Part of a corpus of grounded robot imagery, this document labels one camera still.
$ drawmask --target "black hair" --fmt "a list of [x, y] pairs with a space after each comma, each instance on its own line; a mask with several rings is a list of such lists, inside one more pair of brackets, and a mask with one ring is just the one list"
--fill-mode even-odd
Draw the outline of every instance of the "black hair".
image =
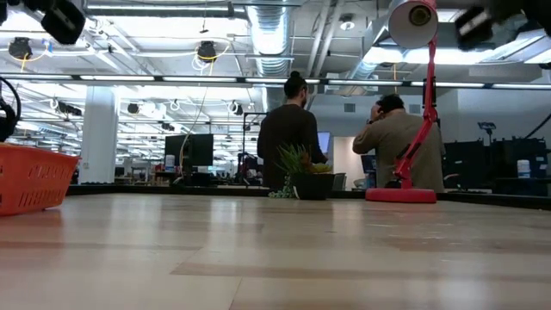
[[283, 90], [285, 91], [285, 96], [289, 99], [293, 99], [299, 95], [302, 90], [307, 90], [308, 84], [306, 80], [300, 76], [300, 73], [297, 71], [291, 72], [291, 77], [285, 82]]
[[381, 106], [382, 113], [404, 108], [404, 102], [397, 94], [383, 96], [377, 104]]

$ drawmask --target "dark sweater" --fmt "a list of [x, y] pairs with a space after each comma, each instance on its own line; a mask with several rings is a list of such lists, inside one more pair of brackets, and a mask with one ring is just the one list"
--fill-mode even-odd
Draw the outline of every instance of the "dark sweater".
[[316, 118], [295, 104], [269, 112], [260, 127], [257, 153], [264, 159], [264, 187], [281, 189], [285, 184], [285, 172], [278, 166], [281, 165], [280, 146], [304, 146], [313, 163], [327, 161], [319, 148]]

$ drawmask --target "potted plant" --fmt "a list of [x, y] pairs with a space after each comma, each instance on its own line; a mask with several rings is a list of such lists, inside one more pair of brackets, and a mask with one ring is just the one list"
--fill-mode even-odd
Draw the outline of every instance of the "potted plant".
[[313, 164], [304, 146], [280, 147], [282, 168], [288, 175], [285, 188], [275, 196], [301, 200], [325, 200], [333, 188], [335, 175], [327, 164]]

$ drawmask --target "man's hand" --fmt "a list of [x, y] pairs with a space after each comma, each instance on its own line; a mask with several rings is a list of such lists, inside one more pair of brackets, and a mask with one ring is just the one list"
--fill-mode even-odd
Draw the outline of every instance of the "man's hand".
[[379, 104], [374, 104], [371, 107], [371, 117], [370, 121], [378, 121], [382, 117], [381, 106]]

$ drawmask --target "table surface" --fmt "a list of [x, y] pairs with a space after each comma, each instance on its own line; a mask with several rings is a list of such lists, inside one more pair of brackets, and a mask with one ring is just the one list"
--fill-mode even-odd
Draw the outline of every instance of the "table surface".
[[0, 218], [2, 309], [551, 309], [551, 213], [87, 195]]

